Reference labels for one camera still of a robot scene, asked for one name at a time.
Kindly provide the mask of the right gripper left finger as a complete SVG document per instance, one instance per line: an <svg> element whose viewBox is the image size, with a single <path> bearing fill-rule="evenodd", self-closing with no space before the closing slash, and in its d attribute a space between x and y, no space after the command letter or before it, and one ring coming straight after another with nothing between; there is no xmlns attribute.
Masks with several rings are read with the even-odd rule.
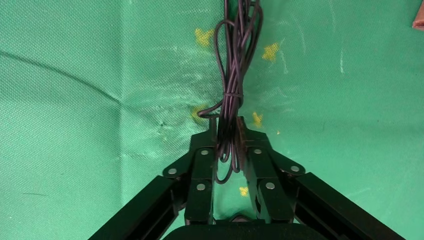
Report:
<svg viewBox="0 0 424 240"><path fill-rule="evenodd" d="M216 131L216 120L209 120L208 130L191 136L188 152L151 180L90 239L196 239L187 230L190 225L213 223Z"/></svg>

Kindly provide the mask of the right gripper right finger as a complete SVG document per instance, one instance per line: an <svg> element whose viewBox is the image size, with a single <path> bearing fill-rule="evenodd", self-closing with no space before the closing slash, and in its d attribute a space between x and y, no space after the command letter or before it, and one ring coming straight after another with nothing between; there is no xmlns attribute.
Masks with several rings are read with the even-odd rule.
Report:
<svg viewBox="0 0 424 240"><path fill-rule="evenodd" d="M259 235L268 240L399 240L401 236L335 188L278 153L238 117L243 160Z"/></svg>

